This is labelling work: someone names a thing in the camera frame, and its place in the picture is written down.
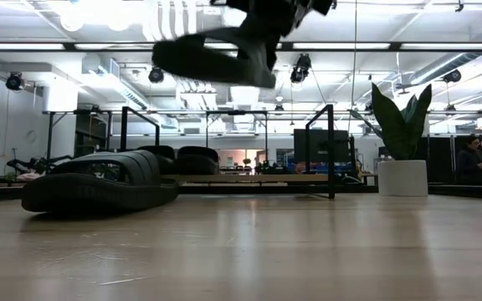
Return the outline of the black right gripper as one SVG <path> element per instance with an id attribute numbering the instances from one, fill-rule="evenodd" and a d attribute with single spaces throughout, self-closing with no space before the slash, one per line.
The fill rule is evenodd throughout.
<path id="1" fill-rule="evenodd" d="M 312 11 L 325 16 L 336 8 L 336 0 L 225 0 L 224 6 L 244 12 L 246 17 L 239 26 L 211 30 L 209 37 L 225 42 L 245 41 L 262 58 L 266 50 L 267 67 L 272 70 L 280 37 L 298 28 Z"/>

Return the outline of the black rubber slide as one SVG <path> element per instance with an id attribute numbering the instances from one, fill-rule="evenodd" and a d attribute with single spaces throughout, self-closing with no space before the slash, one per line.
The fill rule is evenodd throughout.
<path id="1" fill-rule="evenodd" d="M 175 166 L 181 175 L 218 174 L 218 153 L 201 146 L 183 146 L 177 152 Z"/>
<path id="2" fill-rule="evenodd" d="M 137 148 L 138 151 L 146 151 L 153 155 L 151 160 L 151 171 L 164 175 L 177 174 L 176 155 L 172 147 L 168 145 L 143 145 Z"/>
<path id="3" fill-rule="evenodd" d="M 236 57 L 227 55 L 205 45 L 211 30 L 164 40 L 167 45 L 155 47 L 152 51 L 153 63 L 170 74 L 188 79 L 268 89 L 275 87 L 276 77 L 267 67 L 266 50 L 262 58 L 245 41 L 218 40 L 238 48 Z"/>
<path id="4" fill-rule="evenodd" d="M 177 182 L 162 177 L 150 151 L 98 152 L 57 165 L 26 184 L 21 206 L 29 212 L 138 212 L 177 196 Z"/>

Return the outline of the black monitor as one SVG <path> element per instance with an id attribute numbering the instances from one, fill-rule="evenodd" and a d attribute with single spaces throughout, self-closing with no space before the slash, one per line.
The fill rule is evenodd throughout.
<path id="1" fill-rule="evenodd" d="M 329 144 L 328 130 L 294 130 L 294 160 L 296 163 L 305 163 L 309 156 L 311 172 L 328 172 L 329 147 L 333 150 L 335 171 L 341 166 L 352 166 L 350 138 L 345 130 L 333 131 L 332 144 Z"/>

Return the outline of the black overhead beam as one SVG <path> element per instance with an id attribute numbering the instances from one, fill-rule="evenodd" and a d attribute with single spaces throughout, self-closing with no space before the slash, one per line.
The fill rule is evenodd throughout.
<path id="1" fill-rule="evenodd" d="M 167 41 L 75 43 L 75 42 L 0 42 L 0 52 L 121 52 L 140 53 L 167 45 Z M 482 53 L 482 42 L 281 42 L 278 52 L 424 52 L 424 53 Z"/>

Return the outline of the green plant in white pot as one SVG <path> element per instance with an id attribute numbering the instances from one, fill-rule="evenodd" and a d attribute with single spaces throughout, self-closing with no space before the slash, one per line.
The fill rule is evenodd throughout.
<path id="1" fill-rule="evenodd" d="M 378 126 L 355 110 L 349 114 L 364 121 L 367 127 L 382 139 L 390 161 L 377 164 L 378 193 L 382 196 L 427 196 L 428 171 L 425 160 L 413 157 L 423 135 L 428 108 L 432 101 L 432 86 L 414 95 L 400 110 L 392 99 L 372 85 L 372 113 Z"/>

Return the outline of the black background rack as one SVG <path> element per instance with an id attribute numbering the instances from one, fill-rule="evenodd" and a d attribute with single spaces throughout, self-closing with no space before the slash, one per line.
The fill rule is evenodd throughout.
<path id="1" fill-rule="evenodd" d="M 48 120 L 46 158 L 81 156 L 110 148 L 112 110 L 45 110 Z"/>

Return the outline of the person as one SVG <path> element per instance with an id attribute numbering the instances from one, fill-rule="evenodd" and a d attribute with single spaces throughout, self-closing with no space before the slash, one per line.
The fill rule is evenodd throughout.
<path id="1" fill-rule="evenodd" d="M 469 135 L 459 151 L 456 161 L 456 179 L 459 184 L 482 186 L 482 151 L 479 146 L 479 138 Z"/>

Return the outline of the distant black equipment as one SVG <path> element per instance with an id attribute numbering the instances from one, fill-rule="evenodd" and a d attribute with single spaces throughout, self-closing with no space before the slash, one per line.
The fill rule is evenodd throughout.
<path id="1" fill-rule="evenodd" d="M 44 157 L 34 157 L 30 161 L 21 161 L 19 159 L 12 159 L 6 163 L 7 166 L 12 167 L 19 175 L 26 173 L 36 173 L 39 175 L 50 171 L 56 166 L 59 161 L 72 160 L 73 157 L 66 155 L 60 157 L 53 157 L 46 159 Z"/>

